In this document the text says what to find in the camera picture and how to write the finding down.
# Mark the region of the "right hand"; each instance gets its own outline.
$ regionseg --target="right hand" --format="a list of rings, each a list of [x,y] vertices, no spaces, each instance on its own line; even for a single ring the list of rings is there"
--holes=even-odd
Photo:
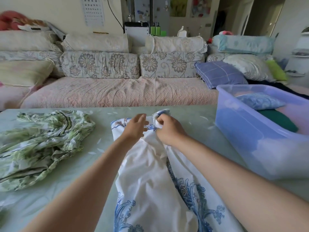
[[[182,137],[187,137],[180,122],[174,117],[162,114],[157,118],[157,121],[163,125],[163,128],[156,130],[156,133],[164,144],[175,146]]]

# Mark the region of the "translucent blue container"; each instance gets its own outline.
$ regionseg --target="translucent blue container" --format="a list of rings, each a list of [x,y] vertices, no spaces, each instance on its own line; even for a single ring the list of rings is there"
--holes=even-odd
[[[309,100],[267,85],[219,85],[216,125],[249,169],[269,180],[309,178]],[[262,92],[286,102],[276,110],[297,133],[281,128],[237,98]]]

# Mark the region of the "pink blanket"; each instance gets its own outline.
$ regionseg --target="pink blanket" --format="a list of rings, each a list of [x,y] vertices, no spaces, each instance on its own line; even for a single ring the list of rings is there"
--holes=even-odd
[[[27,97],[21,108],[216,104],[218,91],[198,78],[60,78]]]

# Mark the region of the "table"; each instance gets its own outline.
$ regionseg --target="table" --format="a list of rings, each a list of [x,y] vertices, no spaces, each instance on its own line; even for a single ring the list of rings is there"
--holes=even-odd
[[[171,110],[172,116],[181,122],[190,136],[231,160],[245,166],[242,158],[214,124],[216,106],[80,108],[78,110],[91,113],[91,118],[96,123],[94,131],[83,140],[83,151],[60,162],[44,180],[29,188],[13,192],[0,192],[0,201],[6,198],[16,200],[16,203],[9,210],[5,224],[0,230],[3,232],[15,232],[24,228],[46,204],[52,201],[59,192],[90,167],[113,142],[112,131],[110,129],[111,121],[133,117],[137,113],[146,113],[147,116],[150,116],[154,112],[165,108]],[[0,113],[0,131],[25,126],[25,123],[16,121],[18,112],[51,113],[55,110],[72,109],[5,110]],[[276,184],[287,188],[309,201],[309,180],[281,180],[277,181]],[[95,231],[113,231],[116,201],[117,189],[115,184],[113,184]]]

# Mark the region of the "blue plaid pillow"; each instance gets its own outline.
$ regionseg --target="blue plaid pillow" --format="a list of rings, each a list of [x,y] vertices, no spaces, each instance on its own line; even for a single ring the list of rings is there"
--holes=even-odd
[[[209,89],[216,88],[218,85],[248,84],[240,71],[223,61],[196,62],[194,65]]]

